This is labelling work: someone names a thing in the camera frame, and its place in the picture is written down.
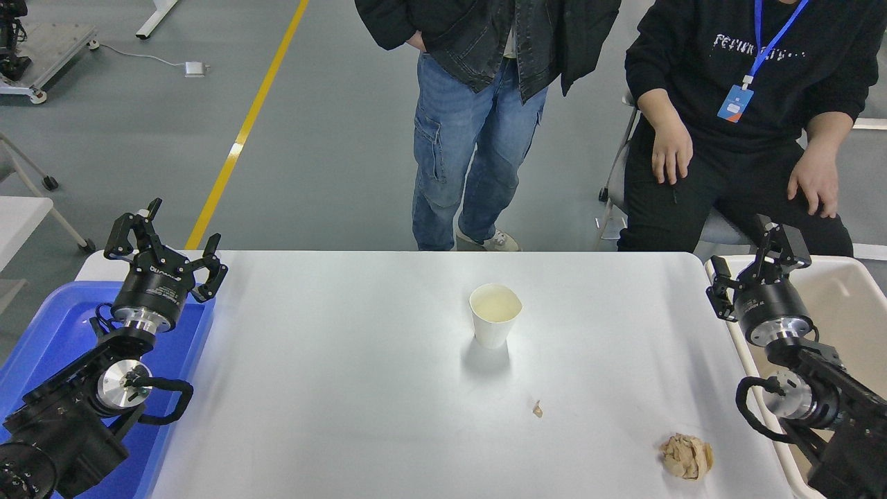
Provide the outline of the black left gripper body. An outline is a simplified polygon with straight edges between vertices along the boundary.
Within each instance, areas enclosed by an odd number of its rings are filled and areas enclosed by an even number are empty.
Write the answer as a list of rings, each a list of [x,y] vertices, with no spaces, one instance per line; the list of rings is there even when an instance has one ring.
[[[165,252],[161,258],[152,252],[137,254],[113,303],[114,319],[123,322],[146,310],[157,326],[177,325],[188,292],[188,281],[177,269],[185,262],[186,256],[177,252]]]

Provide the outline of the seated person's right hand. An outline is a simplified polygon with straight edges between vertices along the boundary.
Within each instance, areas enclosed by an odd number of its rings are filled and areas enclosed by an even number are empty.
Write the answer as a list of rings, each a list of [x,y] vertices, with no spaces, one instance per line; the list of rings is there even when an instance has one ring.
[[[687,179],[693,154],[692,138],[684,123],[653,124],[651,168],[657,183],[674,186]]]

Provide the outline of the seated person's left hand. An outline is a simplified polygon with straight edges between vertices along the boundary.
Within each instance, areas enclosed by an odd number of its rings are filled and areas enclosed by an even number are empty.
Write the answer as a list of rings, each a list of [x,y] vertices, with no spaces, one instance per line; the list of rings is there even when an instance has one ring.
[[[839,180],[836,164],[838,150],[828,145],[811,144],[790,173],[788,198],[807,203],[807,213],[821,218],[835,218],[838,211]]]

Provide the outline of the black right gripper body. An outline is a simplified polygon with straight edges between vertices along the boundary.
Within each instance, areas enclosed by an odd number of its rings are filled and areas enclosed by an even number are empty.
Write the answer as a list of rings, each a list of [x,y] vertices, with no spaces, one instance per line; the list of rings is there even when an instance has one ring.
[[[812,332],[807,307],[786,277],[736,290],[735,317],[745,338],[802,338]]]

